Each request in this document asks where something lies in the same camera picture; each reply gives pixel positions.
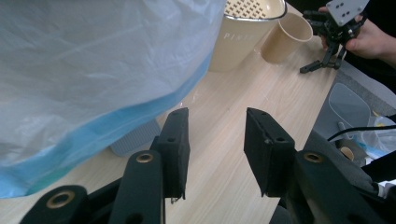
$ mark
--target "white plastic sheet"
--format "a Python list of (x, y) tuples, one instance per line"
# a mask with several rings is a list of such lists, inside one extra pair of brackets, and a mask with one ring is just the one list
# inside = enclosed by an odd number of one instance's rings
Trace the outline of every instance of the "white plastic sheet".
[(34, 193), (179, 102), (225, 5), (0, 2), (0, 198)]
[[(395, 125), (391, 119), (378, 116), (373, 117), (374, 123), (371, 127), (385, 127)], [(373, 160), (383, 157), (396, 150), (396, 130), (381, 130), (370, 132), (359, 132), (354, 137), (355, 142), (363, 148), (367, 155)]]

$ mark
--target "table surface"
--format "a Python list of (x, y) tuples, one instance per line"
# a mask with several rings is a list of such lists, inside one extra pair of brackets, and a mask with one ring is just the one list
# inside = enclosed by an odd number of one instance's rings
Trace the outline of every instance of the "table surface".
[[(290, 6), (289, 11), (296, 12)], [(208, 72), (175, 107), (189, 108), (191, 154), (186, 200), (173, 204), (166, 200), (167, 223), (268, 223), (271, 219), (278, 199), (261, 197), (243, 151), (247, 107), (270, 113), (300, 150), (336, 72), (326, 68), (299, 73), (300, 67), (324, 55), (317, 36), (280, 64), (262, 59), (262, 41), (233, 71)], [(43, 194), (59, 186), (81, 185), (93, 192), (120, 178), (127, 160), (106, 149), (34, 195), (0, 200), (0, 223), (19, 223)]]

